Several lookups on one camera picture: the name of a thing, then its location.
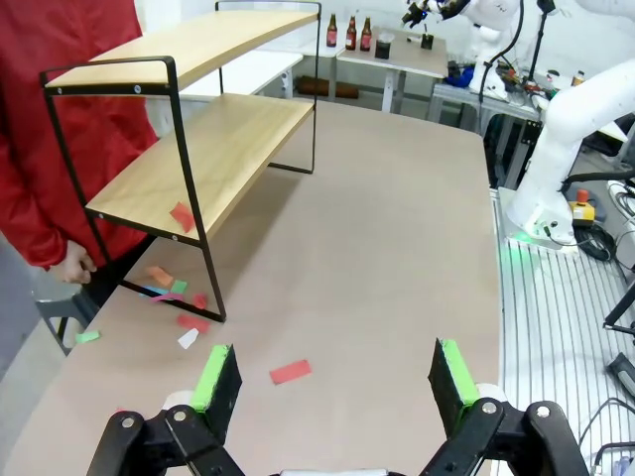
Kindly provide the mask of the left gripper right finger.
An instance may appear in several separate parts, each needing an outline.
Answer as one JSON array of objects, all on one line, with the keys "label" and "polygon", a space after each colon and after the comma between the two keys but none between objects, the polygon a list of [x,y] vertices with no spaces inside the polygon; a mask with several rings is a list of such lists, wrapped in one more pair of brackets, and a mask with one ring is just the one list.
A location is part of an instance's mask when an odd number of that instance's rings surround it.
[{"label": "left gripper right finger", "polygon": [[474,475],[485,461],[505,462],[514,475],[589,473],[558,404],[541,401],[520,411],[481,396],[455,341],[436,341],[428,379],[446,441],[424,475]]}]

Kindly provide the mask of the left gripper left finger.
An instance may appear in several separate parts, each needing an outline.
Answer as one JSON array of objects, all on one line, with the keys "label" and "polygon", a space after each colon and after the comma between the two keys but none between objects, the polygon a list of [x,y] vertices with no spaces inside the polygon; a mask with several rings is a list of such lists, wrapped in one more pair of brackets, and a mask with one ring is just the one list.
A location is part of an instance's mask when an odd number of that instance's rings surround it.
[{"label": "left gripper left finger", "polygon": [[224,448],[242,385],[234,348],[216,345],[187,404],[145,419],[113,414],[88,467],[89,475],[165,475],[185,467],[192,475],[241,475]]}]

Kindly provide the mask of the person's right hand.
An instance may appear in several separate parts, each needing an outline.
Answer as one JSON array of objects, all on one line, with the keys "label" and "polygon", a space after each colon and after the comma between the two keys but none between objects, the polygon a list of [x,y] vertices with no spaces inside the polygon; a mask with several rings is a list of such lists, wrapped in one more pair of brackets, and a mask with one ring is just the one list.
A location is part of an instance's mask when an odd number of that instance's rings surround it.
[{"label": "person's right hand", "polygon": [[87,285],[91,281],[91,274],[96,271],[97,268],[87,250],[68,240],[65,257],[56,266],[56,276],[68,284]]}]

